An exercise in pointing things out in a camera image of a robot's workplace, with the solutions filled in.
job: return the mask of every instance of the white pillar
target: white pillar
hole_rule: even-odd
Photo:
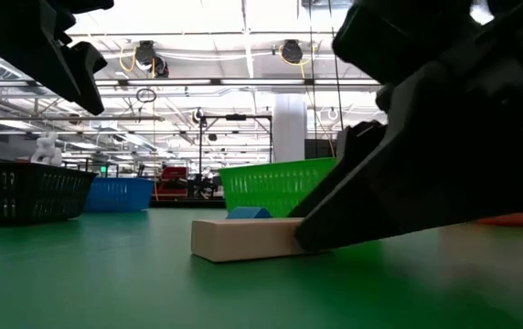
[[[306,138],[304,95],[276,95],[272,134],[274,162],[304,160],[304,139]]]

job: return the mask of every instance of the table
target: table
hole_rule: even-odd
[[[523,228],[432,229],[322,255],[212,264],[150,209],[0,228],[0,328],[523,328]]]

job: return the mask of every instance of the blue block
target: blue block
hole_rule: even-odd
[[[227,219],[272,218],[264,207],[236,207],[227,215]]]

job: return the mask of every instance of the green basket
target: green basket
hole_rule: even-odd
[[[264,207],[285,218],[333,169],[336,158],[221,169],[227,210]]]

